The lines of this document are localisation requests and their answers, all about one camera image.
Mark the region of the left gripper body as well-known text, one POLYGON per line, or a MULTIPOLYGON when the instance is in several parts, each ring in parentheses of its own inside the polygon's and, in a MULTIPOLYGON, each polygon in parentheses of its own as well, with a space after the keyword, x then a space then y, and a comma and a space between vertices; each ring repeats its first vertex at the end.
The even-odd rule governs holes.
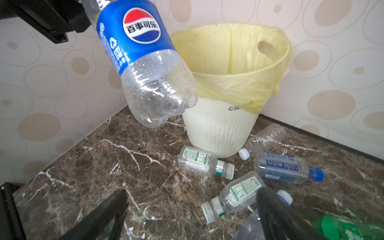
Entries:
POLYGON ((67 42, 67 33, 82 33, 91 25, 81 1, 73 0, 1 1, 1 19, 15 17, 54 44, 67 42))

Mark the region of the clear bottle pale green cap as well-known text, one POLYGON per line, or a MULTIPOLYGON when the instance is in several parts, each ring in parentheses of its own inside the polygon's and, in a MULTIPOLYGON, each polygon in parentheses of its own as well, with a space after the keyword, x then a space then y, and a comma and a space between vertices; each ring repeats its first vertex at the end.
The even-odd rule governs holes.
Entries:
POLYGON ((202 210, 207 221, 211 224, 220 217, 240 212, 257 202, 257 193, 266 184, 262 178, 251 171, 230 182, 221 193, 202 204, 202 210))

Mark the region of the clear bottle purple label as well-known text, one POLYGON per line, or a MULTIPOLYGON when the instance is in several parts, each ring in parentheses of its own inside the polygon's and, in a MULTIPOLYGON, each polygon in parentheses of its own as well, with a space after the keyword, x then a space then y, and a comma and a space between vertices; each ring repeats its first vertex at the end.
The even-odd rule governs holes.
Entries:
MULTIPOLYGON (((292 196, 284 191, 279 190, 277 197, 280 198, 285 205, 290 206, 293 203, 292 196)), ((255 210, 241 225, 235 233, 233 240, 265 240, 264 230, 261 223, 259 212, 255 210)))

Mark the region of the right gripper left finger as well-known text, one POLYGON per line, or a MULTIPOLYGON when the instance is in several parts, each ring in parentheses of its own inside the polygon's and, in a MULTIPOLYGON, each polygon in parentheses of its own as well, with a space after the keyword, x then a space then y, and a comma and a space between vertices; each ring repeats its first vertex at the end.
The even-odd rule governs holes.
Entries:
POLYGON ((129 202, 125 190, 111 194, 61 237, 62 240, 119 240, 129 202))

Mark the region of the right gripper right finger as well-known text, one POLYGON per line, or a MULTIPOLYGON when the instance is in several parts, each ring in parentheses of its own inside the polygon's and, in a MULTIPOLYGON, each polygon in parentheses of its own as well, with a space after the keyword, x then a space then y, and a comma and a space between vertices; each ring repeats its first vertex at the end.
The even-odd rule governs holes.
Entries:
POLYGON ((257 192, 259 216, 267 240, 325 240, 326 237, 285 205, 269 188, 257 192))

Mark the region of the Pepsi bottle blue cap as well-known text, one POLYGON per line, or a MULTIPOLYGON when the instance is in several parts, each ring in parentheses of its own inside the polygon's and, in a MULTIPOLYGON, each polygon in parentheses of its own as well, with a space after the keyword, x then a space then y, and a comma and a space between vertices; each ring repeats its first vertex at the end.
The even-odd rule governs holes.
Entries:
POLYGON ((156 128, 198 101, 195 78, 151 1, 82 1, 133 116, 156 128))

